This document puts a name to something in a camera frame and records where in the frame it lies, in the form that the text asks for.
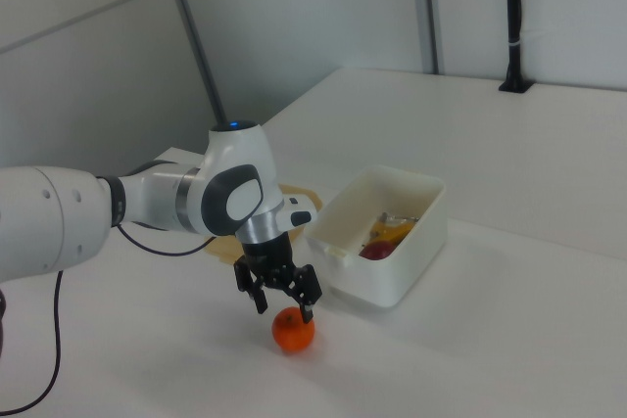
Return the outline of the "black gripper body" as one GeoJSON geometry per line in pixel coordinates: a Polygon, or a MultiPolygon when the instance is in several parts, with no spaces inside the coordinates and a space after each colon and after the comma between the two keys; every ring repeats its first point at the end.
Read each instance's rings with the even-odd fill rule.
{"type": "Polygon", "coordinates": [[[258,244],[243,244],[244,258],[239,266],[239,289],[253,286],[251,274],[264,285],[277,290],[288,289],[293,281],[295,265],[288,234],[258,244]]]}

